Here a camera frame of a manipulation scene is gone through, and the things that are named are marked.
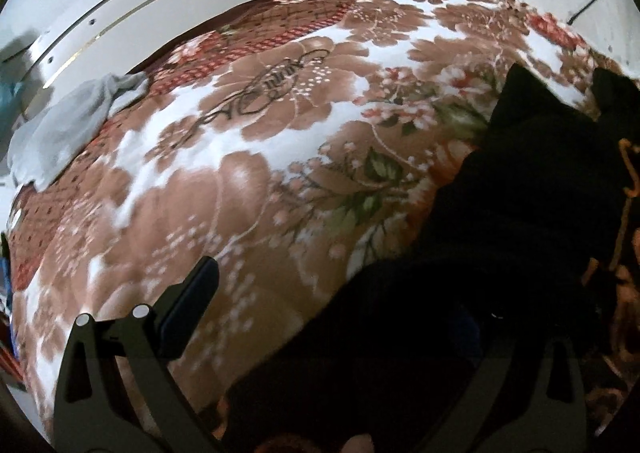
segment grey cloth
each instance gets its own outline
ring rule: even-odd
[[[87,81],[20,126],[7,162],[17,184],[44,191],[112,117],[148,90],[144,72]]]

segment bed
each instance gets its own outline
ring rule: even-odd
[[[152,304],[205,254],[220,264],[220,293],[170,372],[194,409],[223,421],[239,377],[364,265],[410,245],[437,188],[476,147],[514,62],[594,117],[594,68],[629,74],[518,0],[238,1],[216,0],[153,39],[145,11],[162,0],[127,1],[135,14],[95,34],[101,5],[71,27],[61,20],[28,54],[41,79],[32,111],[107,71],[144,70],[152,81],[55,184],[24,186],[12,206],[14,340],[49,427],[75,317]],[[123,32],[140,32],[140,44],[125,50]],[[638,377],[628,343],[639,309],[626,281],[614,352],[583,358],[593,433]]]

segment black garment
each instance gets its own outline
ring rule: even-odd
[[[606,343],[615,282],[596,291],[580,277],[614,252],[623,187],[634,187],[618,141],[640,140],[640,93],[606,70],[593,93],[598,122],[515,65],[481,149],[438,192],[411,253],[366,267],[229,390],[229,451],[285,433],[327,452],[360,433],[376,453],[408,451],[473,374],[481,343],[456,338],[465,324],[475,333],[461,306],[483,339],[498,317],[521,336],[566,332],[579,351]]]

